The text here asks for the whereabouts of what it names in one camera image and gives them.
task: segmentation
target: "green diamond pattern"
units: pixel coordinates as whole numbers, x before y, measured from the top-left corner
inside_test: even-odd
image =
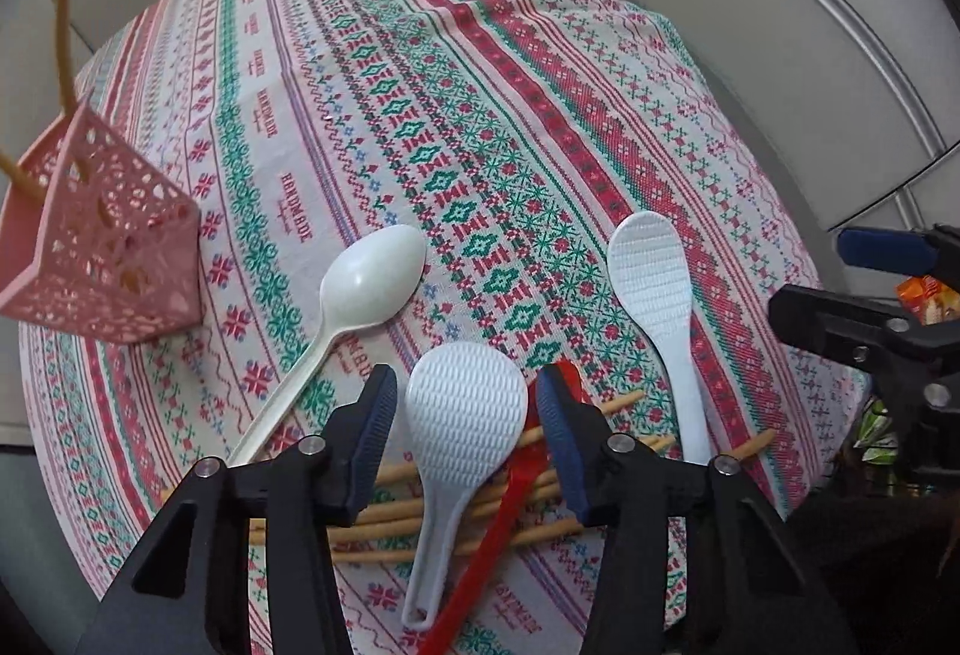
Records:
[[[378,73],[382,73],[387,69],[387,64],[385,62],[375,62],[370,67],[365,67],[360,71],[360,75],[364,78],[371,78],[371,76],[376,76]]]
[[[486,257],[494,246],[496,246],[496,235],[493,233],[472,235],[467,241],[467,246],[464,246],[464,254],[467,257]]]
[[[397,81],[396,78],[381,79],[371,88],[371,94],[388,94],[397,83],[400,83],[400,81]]]
[[[414,163],[414,165],[429,163],[430,160],[435,158],[439,150],[440,146],[437,146],[436,144],[433,146],[421,146],[418,150],[414,151],[414,153],[410,155],[410,161],[411,163]]]
[[[529,330],[540,314],[541,307],[539,305],[515,305],[503,326],[507,330]]]
[[[483,291],[488,294],[496,292],[502,295],[512,289],[519,276],[520,271],[517,268],[494,268]]]
[[[446,210],[446,214],[443,214],[443,220],[448,223],[462,225],[462,223],[470,218],[476,207],[477,204],[471,201],[458,200],[456,203],[450,204],[450,207]]]
[[[383,112],[386,113],[386,115],[395,116],[407,110],[409,106],[409,100],[391,100],[390,103],[387,103],[387,105],[383,107]]]
[[[430,177],[430,181],[426,182],[424,189],[427,192],[443,192],[443,190],[449,190],[450,185],[456,180],[457,174],[455,171],[438,170]]]
[[[413,137],[420,130],[426,127],[425,122],[404,122],[399,127],[397,127],[397,135],[400,137]]]
[[[557,359],[560,341],[539,341],[527,357],[527,368],[542,368]]]

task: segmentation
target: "metal screw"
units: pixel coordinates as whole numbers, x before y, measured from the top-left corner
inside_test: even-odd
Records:
[[[910,323],[901,317],[894,317],[887,320],[887,328],[894,332],[906,332],[910,329]]]
[[[718,454],[713,466],[723,473],[723,476],[736,476],[740,473],[740,461],[728,454]]]
[[[923,399],[934,408],[947,408],[950,404],[950,391],[936,382],[923,387]]]
[[[220,462],[219,457],[205,457],[198,461],[197,465],[193,467],[193,473],[202,479],[208,479],[210,476],[213,476],[214,473],[220,471],[221,465],[223,464]]]
[[[607,439],[607,446],[617,454],[628,454],[637,448],[637,441],[626,433],[613,433]]]
[[[296,448],[299,449],[303,454],[320,454],[326,449],[326,442],[323,441],[323,438],[317,435],[313,436],[304,436],[299,440],[299,444],[296,445]]]

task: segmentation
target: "tablecloth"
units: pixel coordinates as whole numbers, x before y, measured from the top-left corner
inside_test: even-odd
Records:
[[[814,286],[815,269],[658,14],[619,0],[161,0],[78,84],[202,211],[201,326],[132,347],[21,330],[37,456],[98,594],[161,491],[198,458],[229,454],[293,365],[333,257],[387,225],[426,234],[421,288],[395,321],[344,339],[271,452],[321,428],[374,363],[405,381],[426,350],[467,339],[528,377],[566,356],[594,399],[643,388],[616,426],[675,432],[661,364],[604,270],[608,238],[637,209],[668,216],[683,239],[718,449],[778,429],[752,473],[779,510],[808,492],[851,422],[863,381],[781,347],[765,322],[776,288]],[[401,424],[389,453],[404,450]],[[456,651],[575,652],[601,549],[590,533],[512,554]],[[409,569],[338,570],[359,652],[416,651],[398,610]],[[667,585],[669,621],[685,603],[679,525]],[[270,647],[266,604],[263,550],[251,548],[257,652]]]

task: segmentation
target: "spoon handle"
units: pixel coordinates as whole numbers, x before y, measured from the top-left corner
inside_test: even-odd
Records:
[[[680,428],[680,447],[683,460],[706,466],[713,457],[710,435],[707,430],[707,415],[700,395],[697,369],[690,353],[689,335],[671,337],[668,343],[656,344],[656,350],[664,361],[666,375],[670,378],[670,393]]]
[[[424,524],[400,616],[412,631],[430,630],[437,619],[457,528],[473,492],[443,482],[424,483]]]
[[[290,369],[277,389],[272,391],[256,417],[240,437],[233,451],[227,458],[227,466],[244,466],[253,463],[253,459],[260,450],[270,441],[274,431],[283,422],[287,412],[293,408],[299,394],[310,383],[313,375],[320,370],[323,361],[330,354],[330,348],[339,333],[331,333],[320,327],[317,337],[310,342],[306,351],[301,354],[294,367]]]

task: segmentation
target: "blue gripper pad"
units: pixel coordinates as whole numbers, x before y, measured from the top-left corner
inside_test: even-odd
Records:
[[[878,228],[846,228],[837,236],[837,254],[848,265],[905,276],[925,276],[939,252],[920,233]]]
[[[352,516],[365,508],[373,495],[383,449],[397,412],[397,374],[389,365],[376,365],[364,385],[361,399],[368,398],[366,422],[350,457],[347,510]]]
[[[589,517],[590,502],[584,483],[584,458],[574,434],[574,426],[570,420],[572,409],[569,406],[572,404],[592,409],[604,421],[605,426],[607,421],[599,409],[576,404],[566,389],[560,371],[551,369],[552,366],[545,366],[536,375],[536,412],[544,427],[544,437],[553,455],[553,464],[557,468],[560,490],[563,491],[566,505],[578,521],[583,522]],[[565,404],[563,399],[569,401],[569,404]]]

